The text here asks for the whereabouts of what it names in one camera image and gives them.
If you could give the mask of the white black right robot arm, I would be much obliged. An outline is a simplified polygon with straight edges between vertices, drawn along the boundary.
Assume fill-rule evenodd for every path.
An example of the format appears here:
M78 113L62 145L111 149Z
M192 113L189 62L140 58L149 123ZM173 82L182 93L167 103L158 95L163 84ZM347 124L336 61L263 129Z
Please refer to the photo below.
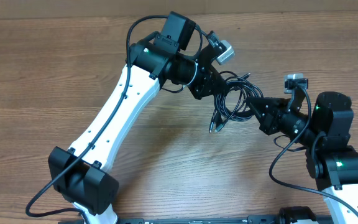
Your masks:
M351 99L325 91L311 104L307 91L297 89L290 99L252 97L247 104L262 132L281 132L290 139L289 146L299 143L305 148L306 168L316 188L290 184L273 175L289 146L271 163L270 178L279 185L322 196L334 223L358 223L358 152L349 144L354 118Z

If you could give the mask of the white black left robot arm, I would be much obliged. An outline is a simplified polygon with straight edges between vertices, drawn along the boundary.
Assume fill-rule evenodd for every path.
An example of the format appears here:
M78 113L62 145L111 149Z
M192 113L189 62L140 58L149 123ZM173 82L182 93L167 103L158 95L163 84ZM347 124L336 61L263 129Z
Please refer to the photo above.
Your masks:
M68 149L56 147L48 157L54 189L72 203L83 223L117 222L112 201L119 184L109 171L132 125L166 81L189 89L196 99L224 90L213 62L233 57L230 43L214 32L201 32L197 53L184 55L199 25L175 12L164 21L161 31L127 45L126 65L96 118Z

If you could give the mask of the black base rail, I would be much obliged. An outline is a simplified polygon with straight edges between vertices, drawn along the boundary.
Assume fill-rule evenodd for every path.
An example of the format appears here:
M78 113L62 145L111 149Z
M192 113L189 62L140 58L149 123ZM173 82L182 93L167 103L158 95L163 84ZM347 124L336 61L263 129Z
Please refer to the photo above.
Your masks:
M332 218L328 216L317 216L316 221L299 220L295 223L319 223L319 224L333 224ZM75 220L67 222L58 222L59 224L69 223L84 223L84 221ZM118 224L274 224L278 222L277 215L249 215L242 218L199 218L199 219L157 219L144 220L142 218L119 218L116 222Z

